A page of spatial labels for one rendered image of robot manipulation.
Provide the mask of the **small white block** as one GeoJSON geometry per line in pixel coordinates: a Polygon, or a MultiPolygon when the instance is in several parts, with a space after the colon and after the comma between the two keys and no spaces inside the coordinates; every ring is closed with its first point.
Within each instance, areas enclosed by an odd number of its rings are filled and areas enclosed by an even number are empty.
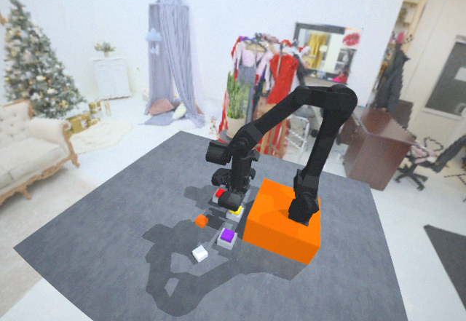
{"type": "Polygon", "coordinates": [[[193,255],[198,260],[198,262],[200,262],[208,256],[208,252],[202,245],[200,245],[197,249],[193,250],[193,255]]]}

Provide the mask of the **red button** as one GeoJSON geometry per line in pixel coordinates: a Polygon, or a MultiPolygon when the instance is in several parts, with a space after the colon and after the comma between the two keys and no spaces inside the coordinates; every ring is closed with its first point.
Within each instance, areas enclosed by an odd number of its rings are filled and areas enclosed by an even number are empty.
{"type": "Polygon", "coordinates": [[[224,190],[221,190],[221,189],[218,189],[215,194],[213,195],[213,200],[212,202],[215,202],[215,203],[218,203],[218,198],[220,197],[221,193],[223,192],[224,190]]]}

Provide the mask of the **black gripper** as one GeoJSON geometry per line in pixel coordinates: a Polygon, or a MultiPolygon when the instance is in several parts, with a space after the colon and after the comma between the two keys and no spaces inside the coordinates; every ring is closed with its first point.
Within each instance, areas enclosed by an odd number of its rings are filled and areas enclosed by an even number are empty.
{"type": "Polygon", "coordinates": [[[218,198],[218,206],[223,207],[227,210],[237,212],[240,208],[242,201],[245,198],[245,193],[250,188],[250,179],[253,180],[256,176],[256,171],[251,168],[249,173],[239,174],[233,171],[229,171],[231,175],[230,190],[223,191],[218,198]]]}

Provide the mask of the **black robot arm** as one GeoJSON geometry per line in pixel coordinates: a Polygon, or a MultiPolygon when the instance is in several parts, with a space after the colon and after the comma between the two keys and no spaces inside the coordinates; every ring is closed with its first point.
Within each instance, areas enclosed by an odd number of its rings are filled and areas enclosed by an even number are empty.
{"type": "Polygon", "coordinates": [[[320,210],[317,195],[320,174],[339,128],[349,119],[357,104],[355,92],[343,84],[331,87],[299,85],[263,116],[242,126],[229,144],[217,140],[209,142],[205,160],[225,166],[232,158],[233,171],[249,173],[252,161],[257,162],[260,157],[260,153],[252,148],[268,131],[303,105],[323,108],[323,121],[308,163],[303,170],[297,168],[293,178],[295,198],[288,210],[290,220],[308,226],[313,213],[320,210]]]}

